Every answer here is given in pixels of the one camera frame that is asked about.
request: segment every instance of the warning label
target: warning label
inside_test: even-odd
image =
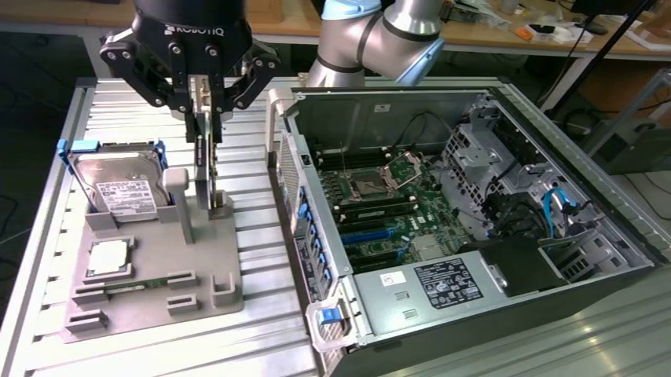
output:
[[[112,215],[156,213],[156,203],[148,181],[106,182],[96,186]]]
[[[436,309],[484,297],[460,258],[415,267],[415,272]]]

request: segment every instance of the hard drive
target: hard drive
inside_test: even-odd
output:
[[[111,212],[118,222],[155,219],[158,207],[172,204],[163,186],[162,142],[99,145],[76,141],[67,162],[92,210]]]

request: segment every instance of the barcode label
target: barcode label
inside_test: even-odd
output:
[[[96,186],[114,216],[156,213],[148,181],[104,182]]]

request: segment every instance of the wooden desk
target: wooden desk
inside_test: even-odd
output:
[[[523,0],[527,7],[557,11],[557,3],[547,0]],[[562,9],[565,19],[574,15]],[[284,0],[284,21],[279,24],[251,22],[255,36],[266,41],[286,44],[316,44],[320,33],[320,17],[311,0]],[[107,77],[110,70],[102,62],[100,37],[110,31],[119,31],[131,25],[135,16],[132,0],[123,0],[119,5],[91,3],[86,0],[0,0],[0,31],[54,33],[79,35],[84,39],[91,63],[99,77]],[[512,22],[512,29],[530,21],[520,16],[502,15]],[[607,35],[595,35],[589,45],[581,45],[574,53],[578,58],[566,73],[555,92],[548,97],[544,108],[554,106],[575,78],[585,70],[601,47],[606,44],[618,24],[599,20],[609,28]],[[508,53],[523,55],[566,56],[573,44],[530,43],[511,31],[495,30],[484,24],[448,22],[440,35],[446,39],[444,49],[455,52]],[[610,59],[671,61],[671,53],[647,50],[637,42],[623,37],[611,53]]]

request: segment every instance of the computer monitor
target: computer monitor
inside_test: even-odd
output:
[[[586,15],[615,14],[623,16],[637,10],[645,0],[575,0],[571,12]]]

